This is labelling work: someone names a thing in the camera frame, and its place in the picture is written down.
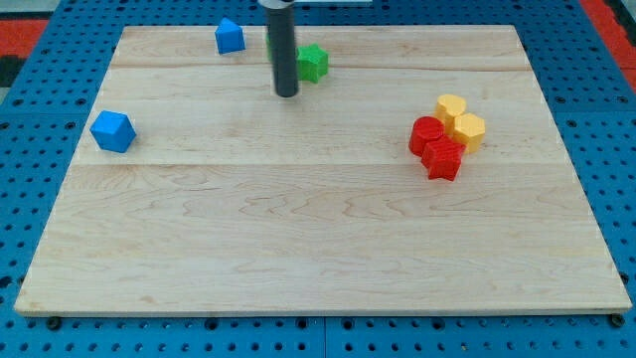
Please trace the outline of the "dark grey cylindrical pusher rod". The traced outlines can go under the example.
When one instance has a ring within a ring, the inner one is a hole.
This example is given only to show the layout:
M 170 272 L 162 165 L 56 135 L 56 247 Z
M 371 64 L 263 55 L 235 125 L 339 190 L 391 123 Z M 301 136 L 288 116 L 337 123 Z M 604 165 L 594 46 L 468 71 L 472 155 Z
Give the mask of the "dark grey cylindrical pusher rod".
M 267 19 L 275 93 L 281 97 L 298 94 L 298 70 L 293 0 L 258 0 Z

